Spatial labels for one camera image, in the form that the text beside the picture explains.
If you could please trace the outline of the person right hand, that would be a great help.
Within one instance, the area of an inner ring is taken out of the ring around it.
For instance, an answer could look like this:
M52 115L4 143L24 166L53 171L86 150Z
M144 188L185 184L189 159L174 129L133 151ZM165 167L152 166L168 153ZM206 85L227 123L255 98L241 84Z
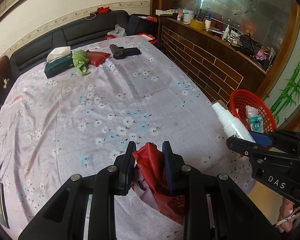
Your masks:
M279 209L279 217L278 221L281 221L285 219L286 217L290 216L290 214L293 212L294 203L286 198L282 198L282 204ZM277 226L279 231L281 233L283 232L290 232L293 228L293 222L294 220L300 219L300 213L295 215L293 218L285 221L284 223Z

